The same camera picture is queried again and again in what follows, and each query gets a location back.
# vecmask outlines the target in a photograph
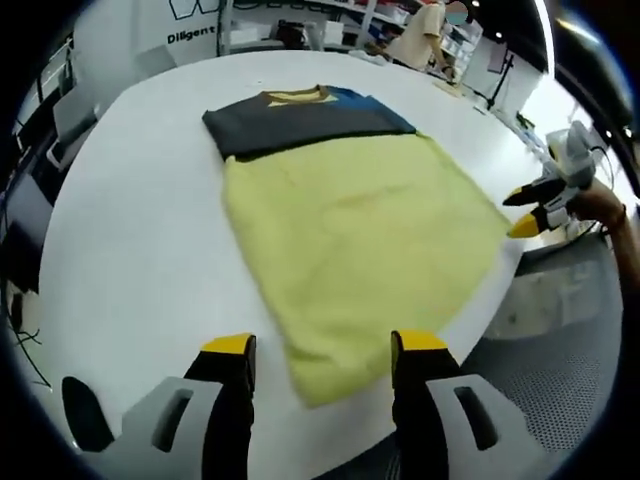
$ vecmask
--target black cable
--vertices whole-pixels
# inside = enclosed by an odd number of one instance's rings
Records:
[[[18,177],[18,176],[19,175],[15,175],[12,180],[16,181],[15,177]],[[10,191],[10,186],[8,186],[7,189],[5,190],[5,196],[2,199],[2,204],[0,205],[0,225],[2,225],[2,220],[4,220],[7,234],[9,233],[9,216],[7,214],[7,204],[9,202],[9,199],[8,199],[9,191]],[[27,357],[27,360],[33,367],[33,370],[38,374],[38,376],[42,380],[42,382],[35,381],[33,383],[51,388],[51,384],[47,381],[47,379],[42,374],[40,369],[36,366],[35,362],[31,358],[31,355],[29,355],[29,352],[27,352],[27,349],[24,346],[24,343],[22,342],[22,339],[20,338],[18,331],[15,328],[13,328],[13,322],[11,321],[12,320],[11,312],[9,312],[9,303],[8,303],[8,297],[7,297],[7,279],[4,276],[0,276],[0,295],[2,295],[2,297],[0,297],[0,316],[2,317],[3,321],[5,321],[5,319],[9,321],[9,325],[11,325],[11,330],[13,330],[13,334],[15,335],[16,341],[18,342],[17,345],[20,345],[20,348],[22,349],[25,357]]]
[[[476,90],[475,88],[473,88],[471,85],[469,85],[467,83],[461,83],[461,85],[467,87],[475,95],[484,98],[486,101],[489,101],[491,99],[490,97],[487,96],[487,95],[489,95],[489,93],[485,93],[485,92],[493,91],[498,86],[498,83],[500,83],[500,77],[498,77],[497,80],[495,80],[491,85],[486,87],[482,92],[480,90]]]
[[[505,56],[506,64],[503,62],[503,71],[500,74],[500,82],[496,87],[496,91],[493,92],[493,95],[491,96],[491,98],[487,100],[487,110],[491,110],[495,106],[496,100],[498,99],[498,95],[500,94],[500,90],[502,89],[502,85],[504,84],[507,77],[509,76],[509,71],[515,67],[513,63],[514,58],[515,58],[514,54],[511,54],[508,60],[507,60],[507,57]]]
[[[500,109],[504,112],[504,105],[507,103],[507,98],[509,97],[509,87],[511,87],[511,76],[507,78],[507,86],[504,88],[504,96],[502,97],[502,103],[500,104]]]
[[[40,329],[36,330],[36,333],[29,333],[29,332],[25,332],[24,330],[20,330],[18,332],[18,335],[26,335],[26,337],[23,337],[20,339],[20,342],[28,342],[29,340],[33,341],[34,343],[37,343],[38,345],[42,345],[42,342],[40,340],[38,340],[38,335],[40,335]]]

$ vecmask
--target shelf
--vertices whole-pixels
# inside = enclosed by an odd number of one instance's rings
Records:
[[[467,42],[469,42],[469,43],[473,43],[473,42],[471,41],[471,37],[469,36],[469,34],[467,33],[467,31],[466,31],[466,30],[463,30],[463,29],[461,29],[460,27],[456,27],[456,26],[453,26],[453,29],[454,29],[454,30],[455,30],[455,31],[456,31],[456,32],[457,32],[457,33],[458,33],[462,38],[464,38]]]
[[[257,40],[253,42],[244,42],[244,43],[232,43],[230,50],[248,50],[248,49],[278,49],[284,48],[284,43],[280,40]]]
[[[456,54],[455,54],[455,53],[453,53],[453,52],[452,52],[451,50],[449,50],[448,48],[444,48],[442,45],[440,45],[440,50],[442,50],[442,51],[443,51],[444,53],[446,53],[447,55],[450,55],[450,56],[452,56],[452,57],[454,57],[454,58],[458,58],[458,57],[456,56]]]
[[[360,30],[361,28],[355,25],[344,25],[344,28],[342,29],[342,33],[358,35],[360,33]]]
[[[303,0],[306,3],[318,3],[320,5],[328,5],[330,7],[343,8],[345,10],[349,10],[350,12],[356,12],[364,15],[366,13],[366,7],[362,7],[360,5],[350,5],[346,2],[338,2],[336,0]],[[373,12],[373,18],[376,20],[380,20],[385,23],[390,23],[392,25],[396,25],[398,27],[405,28],[406,25],[400,22],[396,22],[391,17],[387,17],[379,12]]]
[[[385,23],[390,23],[391,25],[396,25],[398,27],[407,28],[407,25],[405,23],[396,22],[393,18],[387,17],[386,15],[383,15],[382,13],[373,12],[373,18],[375,18],[376,20],[380,20],[382,22],[385,22]]]
[[[339,52],[350,52],[351,50],[354,50],[356,47],[352,46],[352,45],[340,45],[338,43],[326,43],[324,45],[324,49],[325,50],[333,50],[333,51],[339,51]]]

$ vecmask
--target yellow towel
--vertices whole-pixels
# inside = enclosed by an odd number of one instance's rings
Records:
[[[432,139],[344,138],[225,167],[225,204],[319,406],[390,371],[394,329],[438,332],[493,263],[509,222]]]

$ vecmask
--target white wall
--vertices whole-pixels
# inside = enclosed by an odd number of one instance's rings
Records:
[[[548,133],[569,128],[573,120],[580,120],[587,129],[593,120],[557,81],[544,76],[524,106],[522,113],[536,125],[536,134],[544,138]]]
[[[99,116],[120,93],[145,78],[136,64],[138,54],[166,45],[178,65],[216,56],[215,33],[169,44],[169,35],[218,23],[218,14],[202,14],[196,0],[172,1],[195,13],[176,20],[169,0],[96,0],[76,21],[74,67],[78,81],[86,82],[99,105]],[[202,5],[214,8],[210,0]]]
[[[487,70],[489,59],[491,58],[491,49],[494,45],[495,42],[482,37],[462,77],[463,84],[482,92],[487,97],[493,95],[500,81],[500,74]],[[509,71],[509,75],[496,99],[495,108],[502,110],[510,117],[515,116],[518,111],[522,110],[541,78],[542,73],[539,70],[536,70],[531,64],[516,55],[514,68]]]

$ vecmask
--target person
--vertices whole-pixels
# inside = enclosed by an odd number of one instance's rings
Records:
[[[597,220],[609,232],[625,313],[637,313],[640,308],[640,250],[626,207],[609,188],[594,180],[589,190],[580,193],[569,204],[569,209],[581,220]]]
[[[395,38],[385,49],[385,56],[401,65],[423,71],[433,53],[442,73],[452,81],[453,66],[445,60],[440,47],[440,31],[445,20],[444,2],[423,0],[423,3],[402,35]]]

